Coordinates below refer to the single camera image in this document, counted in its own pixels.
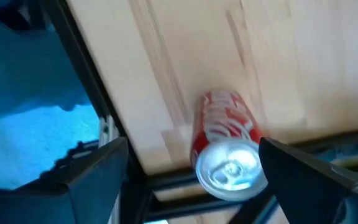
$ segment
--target black metal frame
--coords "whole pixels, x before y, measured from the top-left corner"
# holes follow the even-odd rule
[[[127,137],[65,0],[45,0],[44,4],[98,116],[111,115],[121,136]],[[315,154],[337,144],[354,144],[355,142],[358,142],[358,131],[300,142],[292,146]],[[227,202],[208,194],[161,202],[155,197],[154,191],[198,183],[193,169],[189,167],[163,174],[145,175],[130,142],[128,146],[127,178],[121,189],[121,223],[151,222],[233,206],[242,207],[230,223],[265,223],[278,205],[269,187],[245,202]]]

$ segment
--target wood grain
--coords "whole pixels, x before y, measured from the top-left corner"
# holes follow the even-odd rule
[[[195,102],[214,87],[237,90],[279,141],[358,129],[358,1],[68,4],[148,174],[188,165]],[[170,223],[224,223],[228,214]],[[277,216],[271,223],[285,220]]]

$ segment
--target light wood board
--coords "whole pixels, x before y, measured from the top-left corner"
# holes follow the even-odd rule
[[[68,4],[148,174],[189,165],[194,105],[213,87],[239,91],[283,142],[358,129],[358,1]],[[228,218],[212,217],[192,221]]]

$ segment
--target red soda can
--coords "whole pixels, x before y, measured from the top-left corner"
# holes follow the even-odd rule
[[[258,149],[262,133],[241,96],[211,90],[198,105],[190,160],[200,184],[223,200],[247,200],[267,185]]]

